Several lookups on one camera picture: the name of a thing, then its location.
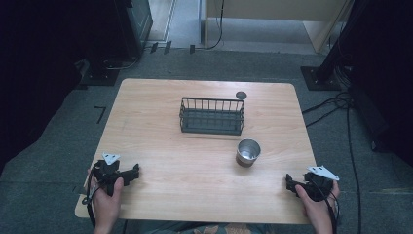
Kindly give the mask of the dark cabinet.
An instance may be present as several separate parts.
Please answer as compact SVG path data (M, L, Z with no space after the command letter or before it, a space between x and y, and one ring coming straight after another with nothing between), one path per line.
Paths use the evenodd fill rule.
M138 59L153 24L149 0L114 0L114 4L126 57Z

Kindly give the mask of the light wooden furniture panel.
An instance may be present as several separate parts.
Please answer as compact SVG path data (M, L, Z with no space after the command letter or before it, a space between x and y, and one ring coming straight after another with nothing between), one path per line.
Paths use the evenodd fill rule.
M319 53L335 25L346 18L354 0L200 0L204 5L204 46L210 18L302 21Z

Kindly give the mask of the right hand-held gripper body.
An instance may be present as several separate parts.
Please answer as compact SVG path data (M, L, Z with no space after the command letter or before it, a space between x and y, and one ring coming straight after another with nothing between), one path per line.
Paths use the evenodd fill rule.
M328 197L333 182L339 181L340 177L325 166L311 166L308 167L308 172L304 174L304 179L307 194L313 201L319 202Z

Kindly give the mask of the dark curtain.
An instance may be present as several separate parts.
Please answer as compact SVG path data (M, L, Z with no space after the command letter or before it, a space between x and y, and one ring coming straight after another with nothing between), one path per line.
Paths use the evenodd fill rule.
M413 0L357 0L340 45L373 148L413 167Z
M81 81L94 0L0 0L0 175L37 141Z

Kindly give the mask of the metal cup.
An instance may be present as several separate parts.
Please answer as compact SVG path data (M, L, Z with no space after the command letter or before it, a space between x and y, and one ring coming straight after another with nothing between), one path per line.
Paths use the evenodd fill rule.
M261 147L251 138L242 139L237 146L236 161L245 168L251 167L261 154Z

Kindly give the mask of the person's right hand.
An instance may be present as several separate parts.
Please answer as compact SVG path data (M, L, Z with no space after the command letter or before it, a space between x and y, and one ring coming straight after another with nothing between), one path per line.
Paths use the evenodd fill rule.
M333 182L333 187L327 201L315 202L307 194L306 190L302 187L297 187L299 198L304 205L304 214L309 219L313 227L318 225L331 225L330 211L335 211L335 200L340 195L340 189L338 182Z

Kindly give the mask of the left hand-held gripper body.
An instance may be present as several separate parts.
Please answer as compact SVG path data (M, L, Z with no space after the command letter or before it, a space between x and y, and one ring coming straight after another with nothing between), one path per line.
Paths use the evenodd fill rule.
M112 196L114 185L119 177L123 179L125 186L130 184L132 181L132 170L120 172L119 158L120 156L117 154L103 153L102 159L94 164L92 174L97 179L97 185L92 188L92 193L95 193L100 187L105 187L106 193Z

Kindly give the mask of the person's left hand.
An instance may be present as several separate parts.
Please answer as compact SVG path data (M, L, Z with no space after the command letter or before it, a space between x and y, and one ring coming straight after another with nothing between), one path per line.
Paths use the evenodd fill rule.
M98 189L93 197L95 226L114 226L121 210L121 194L124 181L119 177L114 185L114 193L109 196L104 190Z

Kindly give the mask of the black stand with base plate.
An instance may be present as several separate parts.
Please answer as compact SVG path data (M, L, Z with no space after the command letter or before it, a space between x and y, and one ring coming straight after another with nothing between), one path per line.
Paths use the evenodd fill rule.
M340 59L350 59L352 36L357 27L357 21L368 0L354 0L346 25L337 41L320 66L301 66L301 73L310 91L340 91L341 86L332 76L334 68Z
M80 82L83 86L114 86L119 71L107 67L99 54L93 50L86 51L86 60L89 63Z

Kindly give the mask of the person's patterned clothing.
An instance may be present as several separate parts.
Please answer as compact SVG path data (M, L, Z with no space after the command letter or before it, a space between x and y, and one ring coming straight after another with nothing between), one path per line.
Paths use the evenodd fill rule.
M269 224L148 221L139 234L275 234Z

